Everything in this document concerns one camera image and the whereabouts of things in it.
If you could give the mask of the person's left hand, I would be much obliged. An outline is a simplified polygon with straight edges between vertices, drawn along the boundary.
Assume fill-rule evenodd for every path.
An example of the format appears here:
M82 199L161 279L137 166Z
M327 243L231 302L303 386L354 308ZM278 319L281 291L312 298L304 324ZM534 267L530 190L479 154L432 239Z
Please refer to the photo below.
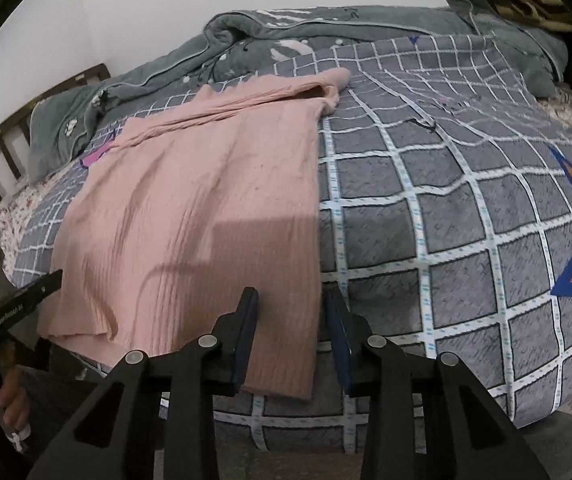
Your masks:
M21 385L21 371L16 366L16 344L7 342L0 349L0 426L16 452L24 454L28 447L30 400Z

